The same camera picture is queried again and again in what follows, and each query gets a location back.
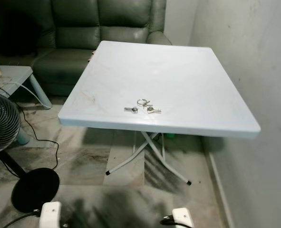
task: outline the white cable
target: white cable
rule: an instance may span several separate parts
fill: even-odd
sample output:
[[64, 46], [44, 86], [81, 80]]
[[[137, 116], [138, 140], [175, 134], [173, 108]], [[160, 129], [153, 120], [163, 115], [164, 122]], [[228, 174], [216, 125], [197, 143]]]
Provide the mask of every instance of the white cable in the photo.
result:
[[17, 85], [23, 87], [23, 88], [26, 89], [28, 92], [30, 92], [31, 94], [33, 94], [34, 97], [40, 102], [41, 105], [43, 105], [43, 106], [46, 107], [46, 108], [52, 108], [52, 107], [48, 107], [47, 105], [43, 104], [43, 103], [40, 101], [40, 99], [39, 99], [30, 89], [28, 89], [26, 86], [24, 86], [24, 85], [22, 85], [22, 84], [20, 84], [20, 83], [17, 83], [17, 82], [3, 82], [3, 83], [4, 83], [4, 84], [17, 84]]

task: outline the electric fan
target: electric fan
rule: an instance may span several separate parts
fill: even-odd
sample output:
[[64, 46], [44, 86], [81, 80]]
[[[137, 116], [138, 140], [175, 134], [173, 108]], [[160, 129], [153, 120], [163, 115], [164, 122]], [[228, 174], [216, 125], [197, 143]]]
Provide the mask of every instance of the electric fan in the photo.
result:
[[41, 209], [59, 188], [59, 176], [52, 169], [38, 168], [26, 173], [4, 150], [16, 139], [20, 116], [16, 106], [0, 95], [0, 160], [19, 177], [12, 195], [13, 206], [24, 213]]

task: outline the baseboard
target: baseboard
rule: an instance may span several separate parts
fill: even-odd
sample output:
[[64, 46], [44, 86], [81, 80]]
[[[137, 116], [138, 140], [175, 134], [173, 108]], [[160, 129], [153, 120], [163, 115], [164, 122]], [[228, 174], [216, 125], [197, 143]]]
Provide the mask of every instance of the baseboard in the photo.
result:
[[224, 213], [225, 213], [225, 216], [226, 216], [228, 226], [229, 226], [229, 228], [235, 228], [235, 225], [234, 225], [234, 222], [233, 222], [233, 219], [232, 219], [232, 214], [231, 214], [231, 211], [230, 211], [230, 207], [229, 207], [229, 204], [228, 204], [225, 192], [224, 192], [224, 188], [223, 188], [223, 185], [222, 185], [222, 181], [221, 181], [219, 172], [217, 170], [217, 166], [215, 164], [213, 154], [209, 153], [209, 152], [207, 152], [207, 154], [208, 154], [208, 159], [210, 160], [211, 168], [213, 170], [213, 175], [214, 175], [214, 178], [215, 178], [215, 181], [216, 181], [216, 184], [217, 184], [218, 193], [219, 193], [219, 196], [220, 196], [221, 201], [222, 201], [222, 206], [223, 206], [223, 210], [224, 210]]

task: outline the key ring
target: key ring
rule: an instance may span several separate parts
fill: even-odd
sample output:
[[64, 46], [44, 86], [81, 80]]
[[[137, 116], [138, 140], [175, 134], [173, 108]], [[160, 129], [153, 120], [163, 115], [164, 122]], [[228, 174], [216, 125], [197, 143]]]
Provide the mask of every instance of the key ring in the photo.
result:
[[137, 104], [139, 105], [139, 106], [142, 106], [143, 108], [144, 107], [147, 107], [147, 106], [153, 106], [152, 104], [148, 104], [150, 101], [147, 101], [147, 100], [145, 100], [145, 99], [138, 99], [137, 100]]

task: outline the small white table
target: small white table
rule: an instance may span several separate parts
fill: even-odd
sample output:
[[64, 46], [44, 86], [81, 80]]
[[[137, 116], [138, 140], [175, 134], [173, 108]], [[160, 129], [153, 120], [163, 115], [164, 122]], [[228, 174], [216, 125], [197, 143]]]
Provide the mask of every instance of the small white table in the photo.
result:
[[[150, 100], [161, 113], [124, 111]], [[144, 142], [107, 175], [133, 160], [158, 133], [254, 138], [260, 126], [210, 48], [102, 41], [58, 114], [63, 125], [141, 131]]]
[[[45, 105], [45, 109], [52, 107], [52, 103], [44, 93], [43, 89], [39, 85], [38, 81], [32, 73], [32, 69], [29, 66], [0, 66], [2, 77], [0, 78], [0, 94], [9, 97], [12, 95], [21, 84], [29, 79], [32, 87], [34, 88], [40, 101]], [[27, 144], [30, 140], [29, 135], [20, 128], [17, 136], [17, 140], [20, 144]]]

